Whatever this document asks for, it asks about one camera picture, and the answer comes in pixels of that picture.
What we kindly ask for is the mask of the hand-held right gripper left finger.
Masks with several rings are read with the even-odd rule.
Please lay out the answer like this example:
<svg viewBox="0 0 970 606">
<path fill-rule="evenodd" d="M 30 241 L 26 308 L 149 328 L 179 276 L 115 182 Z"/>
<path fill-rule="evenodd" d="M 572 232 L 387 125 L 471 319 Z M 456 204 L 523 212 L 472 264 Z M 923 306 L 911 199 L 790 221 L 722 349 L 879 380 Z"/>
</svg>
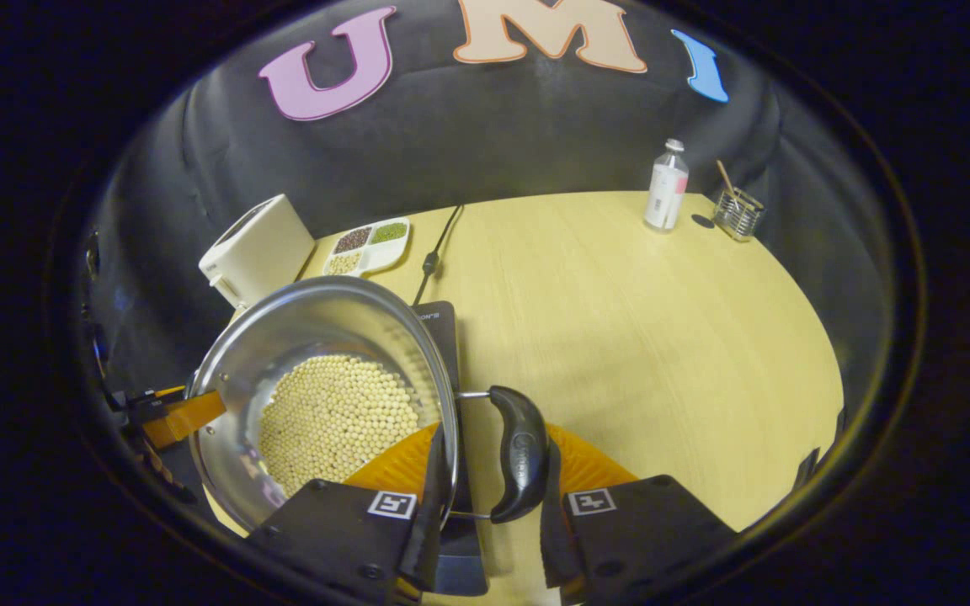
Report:
<svg viewBox="0 0 970 606">
<path fill-rule="evenodd" d="M 439 425 L 416 431 L 350 482 L 312 479 L 247 544 L 338 603 L 415 605 L 434 586 L 446 485 Z"/>
</svg>

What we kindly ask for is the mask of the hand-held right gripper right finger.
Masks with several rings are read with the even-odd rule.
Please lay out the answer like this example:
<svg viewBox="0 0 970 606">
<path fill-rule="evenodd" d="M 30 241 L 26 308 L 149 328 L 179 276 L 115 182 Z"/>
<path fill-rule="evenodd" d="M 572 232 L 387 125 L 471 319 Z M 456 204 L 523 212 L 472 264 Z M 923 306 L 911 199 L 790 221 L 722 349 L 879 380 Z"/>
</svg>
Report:
<svg viewBox="0 0 970 606">
<path fill-rule="evenodd" d="M 673 476 L 638 478 L 570 431 L 547 433 L 541 556 L 565 605 L 673 601 L 738 537 Z"/>
</svg>

